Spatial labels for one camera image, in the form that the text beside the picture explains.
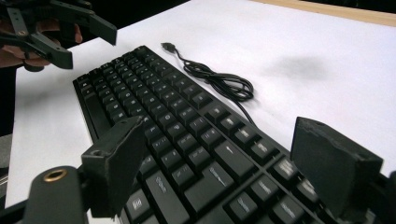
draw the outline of black cable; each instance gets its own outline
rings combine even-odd
[[[216,73],[203,63],[186,60],[182,58],[175,45],[171,43],[162,43],[163,48],[171,53],[176,53],[177,57],[183,61],[184,70],[192,77],[200,78],[205,83],[210,84],[220,95],[233,101],[245,114],[248,121],[256,126],[244,107],[239,102],[245,102],[253,99],[253,85],[246,79],[233,74]]]

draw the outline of keyboard key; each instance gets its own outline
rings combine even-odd
[[[155,162],[154,158],[152,158],[152,156],[147,156],[143,161],[142,164],[140,165],[140,169],[139,169],[139,176],[141,178],[146,178],[149,175],[151,175],[151,173],[153,171],[156,171],[158,169],[157,163]]]
[[[230,203],[231,216],[238,223],[247,222],[258,211],[257,204],[242,192]]]
[[[170,127],[171,124],[173,124],[176,121],[175,116],[171,112],[167,112],[166,114],[162,115],[159,119],[158,122],[160,123],[160,126],[163,129],[167,129]]]
[[[212,121],[213,123],[217,124],[219,123],[222,119],[227,117],[230,113],[221,105],[215,105],[213,108],[211,108],[205,116]]]
[[[203,147],[195,149],[190,155],[189,160],[195,171],[201,171],[209,162],[211,157]]]
[[[298,223],[304,215],[303,208],[298,205],[290,196],[285,196],[275,207],[272,218],[276,223]]]
[[[197,179],[189,165],[184,164],[172,173],[175,183],[180,189],[186,188],[189,184]]]
[[[178,113],[177,117],[183,125],[187,126],[193,119],[198,117],[198,113],[195,112],[195,110],[193,110],[191,107],[187,107]]]
[[[258,140],[260,137],[248,126],[245,126],[238,131],[233,136],[235,143],[242,149],[247,150],[253,145],[254,141]]]
[[[289,188],[298,180],[299,172],[289,159],[284,158],[274,166],[271,174],[280,184]]]
[[[266,164],[270,161],[273,156],[275,156],[279,151],[272,147],[271,145],[267,144],[263,139],[256,142],[252,147],[251,150],[248,152],[249,155],[260,165]]]
[[[293,194],[300,202],[305,204],[305,206],[311,210],[314,210],[318,204],[318,195],[315,193],[314,187],[307,179],[303,180],[297,185],[297,188],[293,191]]]
[[[181,224],[190,219],[180,199],[161,171],[149,177],[146,184],[166,223]]]
[[[150,214],[149,201],[142,189],[133,193],[126,203],[126,211],[132,222],[138,222]]]
[[[191,100],[193,96],[195,96],[200,89],[197,84],[192,84],[188,88],[184,89],[182,95],[186,97],[187,100]]]
[[[157,141],[155,141],[153,144],[151,144],[151,149],[153,154],[156,157],[161,156],[165,151],[170,149],[172,144],[169,142],[168,138],[166,136],[160,137]]]
[[[216,129],[211,128],[201,135],[200,140],[204,148],[211,150],[222,142],[224,137]]]
[[[216,162],[205,168],[203,175],[202,179],[184,193],[197,214],[209,209],[210,205],[233,185],[233,179]]]
[[[187,155],[198,146],[197,140],[195,140],[190,133],[184,135],[177,141],[177,149],[182,155]]]
[[[196,96],[192,97],[191,103],[195,108],[201,109],[212,101],[212,98],[210,98],[206,93],[200,92]]]
[[[161,132],[160,128],[157,125],[154,125],[145,130],[146,141],[150,145],[155,142],[161,135],[163,135],[163,132]]]
[[[186,133],[186,129],[183,125],[181,125],[181,123],[177,122],[176,124],[168,128],[166,133],[168,134],[168,137],[172,142],[176,142],[178,138]]]
[[[274,181],[264,175],[248,188],[248,192],[261,208],[267,209],[276,199],[275,196],[278,195],[280,190]]]
[[[175,167],[178,163],[181,162],[181,157],[178,152],[173,149],[170,152],[166,153],[161,157],[161,161],[163,162],[163,166],[166,170],[170,171],[171,168]]]
[[[216,156],[219,163],[226,169],[233,179],[241,183],[243,180],[253,174],[257,168],[253,162],[248,160],[236,147],[228,141],[223,142],[215,148]]]
[[[225,132],[228,136],[235,133],[238,128],[242,127],[243,123],[235,115],[229,115],[227,118],[223,119],[219,128]]]

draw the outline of robotic hand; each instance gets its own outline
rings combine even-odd
[[[72,53],[39,33],[36,24],[47,19],[59,21],[61,38],[68,41],[75,40],[75,24],[85,26],[92,34],[115,45],[117,28],[96,16],[91,8],[91,3],[83,0],[0,0],[0,20],[8,20],[15,32],[0,34],[0,46],[20,47],[26,59],[33,52],[60,68],[72,69]],[[31,72],[43,69],[27,63],[24,66]]]

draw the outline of black keyboard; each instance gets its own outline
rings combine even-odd
[[[337,223],[285,148],[147,47],[73,84],[92,141],[146,117],[122,223]]]

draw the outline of white table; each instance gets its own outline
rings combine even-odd
[[[385,25],[246,0],[193,0],[119,30],[117,46],[94,39],[72,48],[73,70],[20,69],[7,206],[27,199],[41,172],[78,167],[92,144],[72,81],[140,45],[181,70],[162,42],[249,79],[255,100],[245,108],[285,148],[296,117],[316,119],[382,157],[389,175],[396,170],[395,39],[396,28]]]

